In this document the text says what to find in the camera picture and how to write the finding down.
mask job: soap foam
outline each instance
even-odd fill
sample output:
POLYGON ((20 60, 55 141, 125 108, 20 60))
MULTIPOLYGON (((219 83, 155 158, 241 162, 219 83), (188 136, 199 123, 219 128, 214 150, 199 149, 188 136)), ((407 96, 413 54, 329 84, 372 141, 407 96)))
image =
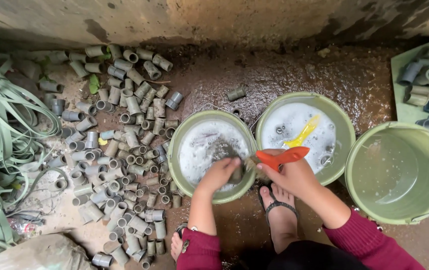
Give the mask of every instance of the soap foam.
MULTIPOLYGON (((245 159, 248 156, 248 146, 245 138, 231 124, 210 120, 201 122, 193 126, 181 141, 179 151, 179 166, 184 178, 194 187, 211 167, 213 161, 227 157, 229 154, 224 152, 221 145, 215 145, 223 141, 222 146, 229 146, 245 159)), ((227 191, 235 187, 235 184, 225 184, 221 191, 227 191)))
POLYGON ((284 141, 298 137, 311 117, 319 115, 317 127, 304 140, 302 146, 310 148, 305 159, 316 174, 332 163, 336 147, 336 126, 321 110, 304 103, 289 103, 274 110, 266 119, 261 131, 263 149, 289 147, 284 141))

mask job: woman's left hand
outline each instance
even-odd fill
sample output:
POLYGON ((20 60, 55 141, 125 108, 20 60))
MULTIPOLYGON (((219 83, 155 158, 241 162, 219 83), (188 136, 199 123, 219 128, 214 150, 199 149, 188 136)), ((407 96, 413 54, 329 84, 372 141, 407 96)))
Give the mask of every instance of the woman's left hand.
POLYGON ((213 163, 199 182, 196 190, 202 190, 212 195, 228 182, 229 177, 240 165, 241 159, 239 157, 228 157, 213 163))

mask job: orange scrub brush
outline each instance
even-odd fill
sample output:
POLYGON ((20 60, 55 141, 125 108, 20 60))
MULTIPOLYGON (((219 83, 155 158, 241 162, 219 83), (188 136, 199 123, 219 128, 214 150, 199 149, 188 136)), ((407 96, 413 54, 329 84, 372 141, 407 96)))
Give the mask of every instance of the orange scrub brush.
POLYGON ((308 152, 309 148, 304 146, 290 148, 277 156, 272 156, 262 151, 256 151, 255 155, 248 157, 244 162, 248 170, 255 169, 257 177, 264 182, 268 182, 270 181, 268 176, 256 167, 258 163, 264 163, 270 166, 273 170, 279 172, 281 165, 290 162, 294 163, 304 158, 308 152))

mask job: red sweater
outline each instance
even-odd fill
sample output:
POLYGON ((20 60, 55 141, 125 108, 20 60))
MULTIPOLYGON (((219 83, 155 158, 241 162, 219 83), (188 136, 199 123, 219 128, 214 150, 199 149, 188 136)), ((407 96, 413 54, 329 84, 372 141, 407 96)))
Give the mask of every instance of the red sweater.
MULTIPOLYGON (((424 269, 393 238, 385 236, 374 222, 361 217, 354 210, 351 210, 351 217, 341 228, 324 228, 324 231, 336 247, 353 254, 372 270, 424 269)), ((186 229, 183 232, 183 242, 187 239, 189 245, 186 252, 178 257, 177 270, 223 269, 217 236, 186 229)))

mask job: green bucket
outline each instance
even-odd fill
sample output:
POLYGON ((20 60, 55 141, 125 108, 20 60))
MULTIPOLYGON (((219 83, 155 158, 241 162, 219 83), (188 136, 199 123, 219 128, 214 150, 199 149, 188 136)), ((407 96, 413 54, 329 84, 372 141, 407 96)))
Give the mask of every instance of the green bucket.
MULTIPOLYGON (((187 132, 194 126, 199 125, 202 122, 212 120, 224 121, 231 124, 232 126, 235 126, 235 128, 243 135, 247 142, 249 156, 254 155, 256 152, 256 144, 253 134, 246 124, 239 120, 235 115, 220 110, 206 110, 189 116, 186 120, 183 121, 183 123, 173 134, 173 138, 171 139, 168 149, 168 165, 169 171, 171 172, 173 180, 175 181, 178 188, 190 197, 193 196, 195 188, 184 178, 178 162, 178 160, 183 158, 179 155, 182 139, 185 138, 187 132)), ((255 177, 255 171, 253 169, 248 170, 245 172, 243 179, 236 187, 228 191, 216 192, 212 202, 214 204, 221 204, 241 197, 253 185, 255 177)))
POLYGON ((288 103, 304 103, 315 107, 323 111, 334 122, 336 126, 336 147, 333 153, 333 162, 319 171, 316 174, 316 178, 323 186, 338 179, 344 172, 349 151, 355 143, 355 128, 343 109, 325 96, 308 92, 295 92, 280 95, 277 99, 273 100, 260 117, 256 126, 256 144, 258 149, 264 149, 260 135, 266 119, 277 108, 288 103))
POLYGON ((389 224, 416 224, 429 216, 429 131, 387 122, 353 145, 345 183, 356 205, 389 224))

